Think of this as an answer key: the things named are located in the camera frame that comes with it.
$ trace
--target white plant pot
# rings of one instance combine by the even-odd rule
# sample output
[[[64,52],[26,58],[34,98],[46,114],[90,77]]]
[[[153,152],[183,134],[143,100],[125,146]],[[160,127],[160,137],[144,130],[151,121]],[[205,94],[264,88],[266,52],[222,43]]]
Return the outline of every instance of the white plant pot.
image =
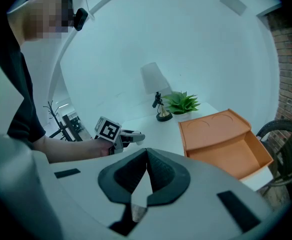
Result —
[[[187,112],[185,114],[172,114],[172,116],[177,122],[184,122],[192,119],[191,112]]]

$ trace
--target table lamp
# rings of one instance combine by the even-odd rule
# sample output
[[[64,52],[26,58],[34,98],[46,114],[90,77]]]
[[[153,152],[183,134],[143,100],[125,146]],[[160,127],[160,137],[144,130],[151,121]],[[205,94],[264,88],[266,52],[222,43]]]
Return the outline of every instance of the table lamp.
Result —
[[[168,121],[173,116],[171,112],[165,110],[161,98],[160,91],[168,87],[168,83],[161,70],[155,62],[152,62],[141,67],[140,72],[146,93],[156,93],[155,101],[152,103],[152,107],[156,108],[156,106],[159,104],[160,112],[156,115],[157,120],[159,122]]]

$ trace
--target green plant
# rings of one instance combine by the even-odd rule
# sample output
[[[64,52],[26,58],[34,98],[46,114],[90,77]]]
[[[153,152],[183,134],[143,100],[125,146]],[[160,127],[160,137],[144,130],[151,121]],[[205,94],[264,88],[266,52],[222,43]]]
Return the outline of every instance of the green plant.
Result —
[[[169,110],[175,115],[185,114],[190,111],[197,111],[196,108],[199,103],[197,103],[197,98],[193,98],[197,95],[187,96],[186,92],[173,91],[170,95],[163,96],[164,99],[168,100]]]

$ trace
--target chair backrest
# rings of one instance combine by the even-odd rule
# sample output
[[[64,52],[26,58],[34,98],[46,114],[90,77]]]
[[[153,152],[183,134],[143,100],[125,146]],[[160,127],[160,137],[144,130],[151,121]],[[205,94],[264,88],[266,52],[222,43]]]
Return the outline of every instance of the chair backrest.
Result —
[[[282,177],[292,173],[292,121],[290,120],[274,120],[265,124],[257,133],[257,136],[263,138],[266,134],[276,131],[284,130],[291,132],[290,137],[285,144],[280,148],[277,154],[282,156],[282,166],[278,166],[278,170]]]

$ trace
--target neck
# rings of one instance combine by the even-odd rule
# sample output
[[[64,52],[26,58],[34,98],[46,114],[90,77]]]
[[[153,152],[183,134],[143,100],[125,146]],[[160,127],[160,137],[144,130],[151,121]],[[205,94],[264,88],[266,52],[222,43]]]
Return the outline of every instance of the neck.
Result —
[[[27,40],[25,35],[26,18],[27,8],[25,8],[25,6],[20,6],[17,9],[7,13],[8,24],[19,46],[21,46]]]

